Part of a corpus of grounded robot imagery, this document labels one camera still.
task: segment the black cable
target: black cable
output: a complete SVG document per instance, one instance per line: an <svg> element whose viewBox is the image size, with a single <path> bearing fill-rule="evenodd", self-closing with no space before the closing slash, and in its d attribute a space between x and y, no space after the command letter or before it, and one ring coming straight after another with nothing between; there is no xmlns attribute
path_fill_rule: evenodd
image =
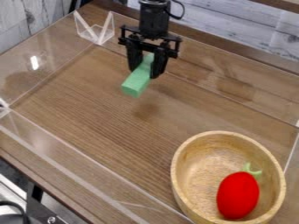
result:
<svg viewBox="0 0 299 224"><path fill-rule="evenodd" d="M183 19L183 16L185 16L185 5L178 0L173 0L173 1L182 6L182 15L181 16L175 16L167 9L165 9L165 11L170 15L170 17L173 17L175 19Z"/></svg>
<svg viewBox="0 0 299 224"><path fill-rule="evenodd" d="M14 203L12 201L3 200L3 201L0 201L0 207L2 206L16 207L20 210L22 214L23 214L23 224L30 224L30 220L28 220L27 214L26 214L24 209L22 208L20 205Z"/></svg>

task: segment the green foam block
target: green foam block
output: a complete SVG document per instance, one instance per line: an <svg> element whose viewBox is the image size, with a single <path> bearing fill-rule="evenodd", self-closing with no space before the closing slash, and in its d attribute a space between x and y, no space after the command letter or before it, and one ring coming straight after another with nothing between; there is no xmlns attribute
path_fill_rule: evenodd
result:
<svg viewBox="0 0 299 224"><path fill-rule="evenodd" d="M152 53L147 54L143 62L122 84L123 92L134 96L135 98L138 98L139 95L144 92L146 87L150 83L151 64L154 62L154 59L155 55Z"/></svg>

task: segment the bowl rim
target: bowl rim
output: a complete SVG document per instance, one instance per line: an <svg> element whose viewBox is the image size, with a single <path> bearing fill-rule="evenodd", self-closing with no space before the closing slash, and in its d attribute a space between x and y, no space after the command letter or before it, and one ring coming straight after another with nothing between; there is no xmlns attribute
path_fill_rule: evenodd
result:
<svg viewBox="0 0 299 224"><path fill-rule="evenodd" d="M178 158L182 155L182 153L186 149L186 146L198 138L211 136L211 135L229 135L229 136L243 138L245 140L250 141L269 155L269 157L275 165L275 169L277 169L278 175L279 175L279 185L281 185L281 191L279 191L278 198L275 200L275 204L271 206L270 210L263 215L258 216L254 220L238 221L238 224L263 223L274 217L281 206L283 205L285 198L286 198L286 176L285 176L281 164L278 163L277 158L273 155L273 153L270 152L270 150L257 140L254 140L249 136L245 136L245 135L242 135L237 132L231 132L231 131L214 130L214 131L202 132L201 134L190 137L183 142L181 147L178 148L178 150L174 154L174 157L173 157L173 165L171 165L173 190L177 192L178 197L182 200L182 203L187 206L187 208L193 211L193 213L197 214L197 216L201 216L205 220L207 220L207 218L205 216L202 216L202 212L198 209L193 208L193 203L190 202L189 198L185 196L182 188L179 187L178 179L177 179L177 166L178 166ZM218 221L217 220L214 222L215 222L215 224L231 224L235 221L230 221L230 220Z"/></svg>

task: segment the wooden table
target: wooden table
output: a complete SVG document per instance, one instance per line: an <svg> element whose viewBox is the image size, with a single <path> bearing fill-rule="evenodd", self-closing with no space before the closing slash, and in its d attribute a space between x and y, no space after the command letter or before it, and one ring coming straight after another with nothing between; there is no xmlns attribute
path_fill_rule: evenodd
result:
<svg viewBox="0 0 299 224"><path fill-rule="evenodd" d="M104 21L107 12L92 3L83 8L82 14L88 22L96 23ZM116 24L135 22L116 16ZM205 58L198 60L197 49L202 44L193 47L189 39L181 59L170 63L169 73L152 81L139 99L132 99L120 91L130 72L118 38L104 47L90 45L78 37L74 27L72 16L68 16L0 58L0 63L6 61L3 66L8 67L15 55L22 55L22 51L39 43L39 47L51 48L51 65L43 71L48 74L55 71L55 75L11 107L18 135L31 139L32 146L26 149L24 142L18 143L12 136L2 133L0 156L90 223L143 223L127 212L128 208L148 223L165 223L167 213L170 223L189 223L175 213L181 210L170 181L173 156L183 141L207 130L237 131L255 138L285 167L298 129L250 108L245 101L233 101L225 94L199 87L198 75L209 79L210 74L202 64ZM68 46L71 41L78 43L74 47ZM286 72L270 66L205 47L206 52L215 52L214 59L226 53L225 58L241 71L245 69L241 65L247 65L259 69L262 76L289 77ZM76 49L82 49L82 53L68 62L66 58L71 56L66 52ZM26 77L27 83L38 79ZM16 113L35 124L20 119ZM8 118L3 119L3 125L10 123ZM51 134L38 131L36 125ZM273 223L290 223L290 206L297 202L293 196L287 195L286 207Z"/></svg>

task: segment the woven bamboo bowl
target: woven bamboo bowl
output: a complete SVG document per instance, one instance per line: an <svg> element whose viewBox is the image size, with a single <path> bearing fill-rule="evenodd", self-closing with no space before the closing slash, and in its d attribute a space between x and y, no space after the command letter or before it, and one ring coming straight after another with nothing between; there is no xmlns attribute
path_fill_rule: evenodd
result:
<svg viewBox="0 0 299 224"><path fill-rule="evenodd" d="M221 181L250 162L262 170L259 202L242 220L226 220L219 213L217 194ZM283 204L286 178L275 157L251 138L227 131L205 132L191 137L173 158L173 192L190 219L199 224L265 224Z"/></svg>

